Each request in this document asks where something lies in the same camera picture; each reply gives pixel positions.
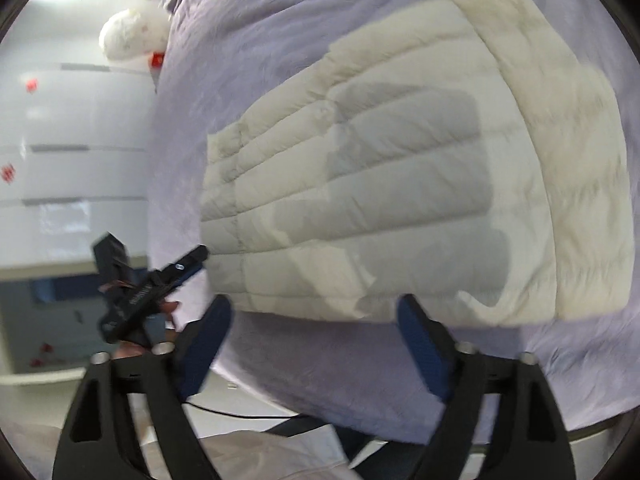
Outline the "person's left hand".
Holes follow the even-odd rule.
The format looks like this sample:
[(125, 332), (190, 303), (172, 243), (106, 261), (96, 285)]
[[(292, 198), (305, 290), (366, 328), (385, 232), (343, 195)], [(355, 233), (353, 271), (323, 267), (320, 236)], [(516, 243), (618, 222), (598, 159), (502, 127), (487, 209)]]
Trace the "person's left hand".
[[(180, 301), (165, 300), (160, 305), (160, 314), (151, 321), (151, 332), (156, 342), (174, 342), (177, 337), (177, 323), (174, 314), (180, 308)], [(140, 344), (122, 341), (113, 353), (114, 359), (133, 358), (140, 356), (146, 349)]]

